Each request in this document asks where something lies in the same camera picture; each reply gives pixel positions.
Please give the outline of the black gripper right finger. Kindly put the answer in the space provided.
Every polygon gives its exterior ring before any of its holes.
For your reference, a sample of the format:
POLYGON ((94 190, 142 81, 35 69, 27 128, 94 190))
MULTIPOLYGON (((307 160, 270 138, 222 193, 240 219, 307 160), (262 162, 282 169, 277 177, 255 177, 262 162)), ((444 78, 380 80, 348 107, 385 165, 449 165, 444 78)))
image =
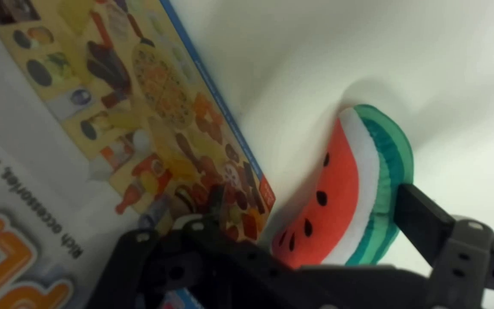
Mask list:
POLYGON ((396 193, 394 224, 418 251, 433 265, 456 220, 413 184, 401 184, 396 193))

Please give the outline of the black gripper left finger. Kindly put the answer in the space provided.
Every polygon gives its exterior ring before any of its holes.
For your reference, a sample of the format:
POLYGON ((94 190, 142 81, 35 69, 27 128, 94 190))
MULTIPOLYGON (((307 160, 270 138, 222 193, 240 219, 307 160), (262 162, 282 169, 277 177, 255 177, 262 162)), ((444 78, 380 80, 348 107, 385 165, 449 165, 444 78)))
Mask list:
POLYGON ((207 207, 207 214, 204 215, 204 220, 221 229, 224 224, 224 188, 222 186, 210 188, 205 207, 207 207))

